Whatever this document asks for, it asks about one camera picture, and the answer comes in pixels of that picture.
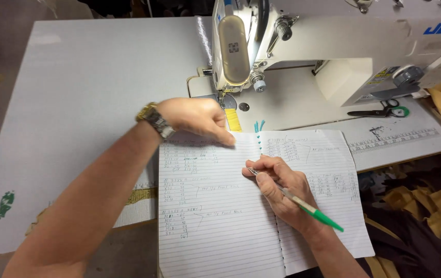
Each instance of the sewing machine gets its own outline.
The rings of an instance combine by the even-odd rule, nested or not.
[[[217,0],[211,51],[190,96],[239,107],[243,129],[344,120],[441,81],[441,1]]]

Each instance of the green stain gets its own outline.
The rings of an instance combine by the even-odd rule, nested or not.
[[[0,220],[6,216],[6,212],[11,209],[14,202],[14,191],[6,192],[0,201]]]

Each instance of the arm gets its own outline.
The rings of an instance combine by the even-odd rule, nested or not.
[[[234,144],[211,99],[173,98],[157,110],[174,127]],[[138,122],[90,164],[45,212],[3,276],[83,276],[87,261],[116,222],[162,137]]]
[[[266,155],[261,155],[260,160],[255,162],[247,161],[246,167],[261,171],[256,177],[260,191],[274,213],[303,235],[324,277],[368,277],[334,230],[286,198],[273,181],[277,180],[281,186],[317,208],[307,178],[302,172],[292,171],[280,157]],[[243,168],[242,173],[253,176],[247,168]]]

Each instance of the lined paper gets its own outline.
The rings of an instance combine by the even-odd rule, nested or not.
[[[235,147],[191,134],[161,144],[159,266],[164,277],[284,277],[270,205],[241,174],[259,159],[254,134]]]
[[[374,256],[363,219],[354,161],[341,131],[260,132],[263,154],[280,156],[294,171],[307,176],[319,209],[344,232],[337,232],[353,257]],[[277,218],[286,275],[317,263],[303,236]]]

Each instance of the hand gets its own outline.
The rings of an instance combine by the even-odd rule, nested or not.
[[[302,233],[305,238],[318,234],[325,227],[324,224],[312,218],[297,204],[286,198],[274,183],[274,180],[277,180],[291,193],[309,205],[318,208],[303,172],[291,170],[280,157],[270,157],[263,154],[257,161],[247,160],[246,167],[259,171],[257,175],[258,186],[274,213]],[[242,168],[241,171],[245,176],[253,176],[247,168]]]
[[[175,131],[184,129],[226,145],[236,143],[225,129],[224,111],[211,98],[171,98],[159,103],[157,111]]]

